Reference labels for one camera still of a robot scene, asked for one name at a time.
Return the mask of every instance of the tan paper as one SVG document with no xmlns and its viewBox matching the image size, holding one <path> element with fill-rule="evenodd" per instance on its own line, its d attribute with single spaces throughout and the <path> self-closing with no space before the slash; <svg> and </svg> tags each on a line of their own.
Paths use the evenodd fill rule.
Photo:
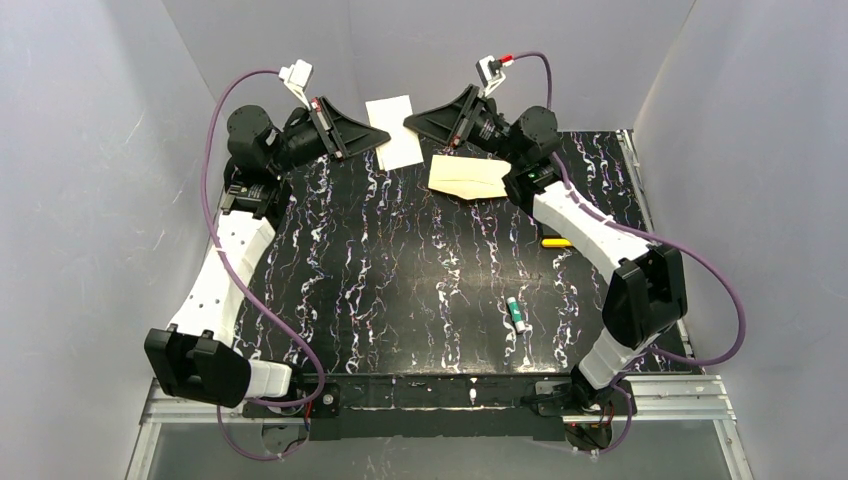
<svg viewBox="0 0 848 480">
<path fill-rule="evenodd" d="M 389 132 L 392 139 L 377 147 L 377 163 L 381 170 L 389 171 L 424 163 L 418 134 L 403 126 L 412 115 L 409 95 L 365 102 L 371 126 Z"/>
<path fill-rule="evenodd" d="M 466 200 L 505 197 L 501 178 L 509 167 L 503 160 L 433 155 L 427 186 Z"/>
</svg>

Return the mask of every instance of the cable connector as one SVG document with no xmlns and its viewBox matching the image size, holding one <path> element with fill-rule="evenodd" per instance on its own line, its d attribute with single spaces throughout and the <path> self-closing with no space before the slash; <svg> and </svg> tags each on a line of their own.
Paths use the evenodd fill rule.
<svg viewBox="0 0 848 480">
<path fill-rule="evenodd" d="M 304 91 L 309 85 L 309 79 L 312 78 L 312 64 L 298 59 L 294 65 L 281 68 L 279 77 L 283 81 L 283 85 L 300 100 L 300 103 L 307 110 L 310 110 L 312 107 L 309 105 L 309 100 Z"/>
<path fill-rule="evenodd" d="M 511 55 L 503 56 L 497 60 L 489 55 L 477 62 L 477 74 L 480 75 L 480 81 L 483 82 L 483 89 L 480 90 L 481 98 L 489 97 L 506 80 L 503 67 L 508 66 L 508 64 L 512 64 Z"/>
</svg>

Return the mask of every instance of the yellow object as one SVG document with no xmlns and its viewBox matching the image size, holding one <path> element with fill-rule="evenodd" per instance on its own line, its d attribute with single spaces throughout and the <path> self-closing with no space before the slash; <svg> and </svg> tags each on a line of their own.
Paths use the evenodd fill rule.
<svg viewBox="0 0 848 480">
<path fill-rule="evenodd" d="M 427 186 L 465 200 L 505 197 L 509 169 L 503 160 L 433 155 Z"/>
<path fill-rule="evenodd" d="M 543 238 L 542 239 L 542 248 L 566 248 L 573 247 L 568 240 L 564 238 Z"/>
</svg>

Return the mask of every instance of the white connector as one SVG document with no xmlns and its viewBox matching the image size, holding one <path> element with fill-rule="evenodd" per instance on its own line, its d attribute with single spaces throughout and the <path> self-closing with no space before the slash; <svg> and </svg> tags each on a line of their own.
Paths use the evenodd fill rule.
<svg viewBox="0 0 848 480">
<path fill-rule="evenodd" d="M 283 85 L 303 103 L 307 110 L 310 110 L 312 107 L 304 91 L 309 85 L 309 79 L 312 78 L 312 64 L 298 59 L 294 65 L 281 68 L 279 77 Z"/>
<path fill-rule="evenodd" d="M 483 90 L 480 91 L 480 96 L 482 98 L 489 97 L 501 83 L 506 80 L 506 74 L 503 71 L 503 67 L 506 67 L 508 64 L 511 64 L 512 61 L 504 63 L 498 71 L 494 71 L 491 67 L 491 63 L 495 61 L 495 57 L 489 55 L 488 57 L 481 58 L 480 61 L 477 62 L 477 73 L 480 75 L 480 80 L 483 82 Z"/>
</svg>

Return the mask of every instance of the black mounting bracket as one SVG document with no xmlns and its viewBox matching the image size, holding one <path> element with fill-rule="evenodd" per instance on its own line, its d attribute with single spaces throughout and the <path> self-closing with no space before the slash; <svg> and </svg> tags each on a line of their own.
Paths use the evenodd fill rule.
<svg viewBox="0 0 848 480">
<path fill-rule="evenodd" d="M 202 336 L 151 328 L 144 340 L 153 372 L 172 397 L 233 408 L 244 400 L 250 384 L 250 362 L 223 343 Z"/>
</svg>

